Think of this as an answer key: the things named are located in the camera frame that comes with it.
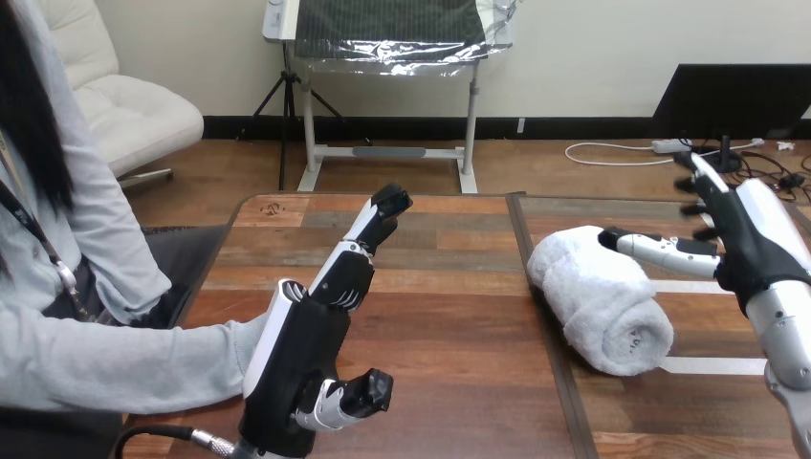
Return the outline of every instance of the wooden floor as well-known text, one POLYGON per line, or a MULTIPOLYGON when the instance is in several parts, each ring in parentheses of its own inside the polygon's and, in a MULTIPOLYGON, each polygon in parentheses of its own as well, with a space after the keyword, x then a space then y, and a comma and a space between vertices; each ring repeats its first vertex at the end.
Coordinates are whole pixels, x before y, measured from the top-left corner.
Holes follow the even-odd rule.
MULTIPOLYGON (((650 145, 649 141, 612 141, 650 145)), ((480 193, 526 191, 546 196, 603 196, 678 199, 673 179, 684 175, 674 164, 644 167, 604 167, 575 164, 563 156, 574 141, 478 141, 473 156, 480 193)), ((397 142, 450 147, 459 142, 397 142)), ((171 167, 174 179, 127 190, 143 226, 210 225, 225 223, 248 196, 277 190, 278 142, 202 141, 169 155, 143 170, 171 167)), ((286 189, 295 190, 305 166, 303 144, 288 152, 286 189)), ((811 154, 811 142, 798 142, 793 152, 777 152, 774 142, 753 151, 767 153, 790 170, 811 154)), ((574 150, 592 161, 629 162, 661 159, 651 152, 601 147, 574 150)), ((774 171, 761 160, 753 167, 774 171)), ((370 193, 398 182, 415 194, 450 194, 459 189, 455 164, 450 161, 380 161, 330 159, 316 186, 320 192, 370 193)))

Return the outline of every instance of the black monitor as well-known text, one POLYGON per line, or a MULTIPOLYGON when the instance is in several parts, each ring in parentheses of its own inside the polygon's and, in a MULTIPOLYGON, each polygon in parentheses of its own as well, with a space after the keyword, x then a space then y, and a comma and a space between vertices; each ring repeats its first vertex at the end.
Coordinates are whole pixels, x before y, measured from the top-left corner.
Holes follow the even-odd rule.
POLYGON ((811 64, 680 64, 648 136, 787 139, 809 106, 811 64))

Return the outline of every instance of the sleeve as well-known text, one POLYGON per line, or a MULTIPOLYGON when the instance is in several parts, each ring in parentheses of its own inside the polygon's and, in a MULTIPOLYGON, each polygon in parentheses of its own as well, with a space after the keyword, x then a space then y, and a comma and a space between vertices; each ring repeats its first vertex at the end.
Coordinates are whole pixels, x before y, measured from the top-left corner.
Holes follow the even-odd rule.
POLYGON ((119 328, 0 301, 0 405, 150 414, 214 404, 240 393, 266 319, 119 328))
POLYGON ((14 3, 54 107, 73 178, 75 208, 68 222, 79 250, 90 261, 99 297, 113 317, 129 323, 155 306, 171 283, 146 246, 121 186, 98 154, 44 18, 32 2, 14 3))

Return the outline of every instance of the robotic arm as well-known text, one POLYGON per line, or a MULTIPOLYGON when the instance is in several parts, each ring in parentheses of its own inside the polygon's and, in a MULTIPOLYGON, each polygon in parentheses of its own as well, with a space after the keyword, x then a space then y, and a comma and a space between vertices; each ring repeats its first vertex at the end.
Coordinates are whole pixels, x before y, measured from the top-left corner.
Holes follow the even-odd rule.
POLYGON ((312 451, 316 432, 341 430, 388 410, 393 378, 372 368, 342 381, 336 358, 349 315, 369 292, 372 256, 411 204, 399 186, 386 186, 366 202, 309 288, 290 279, 278 282, 243 382, 239 442, 191 427, 184 438, 230 459, 266 453, 300 458, 312 451))
POLYGON ((811 459, 811 254, 763 182, 751 179, 731 190, 698 155, 674 159, 692 171, 676 187, 701 198, 682 213, 708 214, 714 228, 698 231, 698 241, 612 228, 600 243, 677 273, 715 278, 735 293, 766 355, 766 386, 788 412, 797 452, 811 459), (714 237, 725 253, 706 242, 714 237))

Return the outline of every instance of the woman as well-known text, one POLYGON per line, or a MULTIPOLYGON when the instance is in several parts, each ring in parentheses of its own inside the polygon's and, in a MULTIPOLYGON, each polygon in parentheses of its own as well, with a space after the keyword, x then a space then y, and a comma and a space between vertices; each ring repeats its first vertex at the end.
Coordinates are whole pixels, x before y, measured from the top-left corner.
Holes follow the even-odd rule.
POLYGON ((4 453, 23 442, 30 450, 18 445, 14 457, 105 457, 110 445, 96 437, 109 417, 42 411, 158 413, 237 395, 264 315, 193 330, 125 326, 166 326, 202 275, 190 254, 216 248, 221 230, 147 245, 29 0, 0 0, 0 134, 0 191, 26 210, 0 206, 4 453), (77 300, 59 260, 77 278, 77 300))

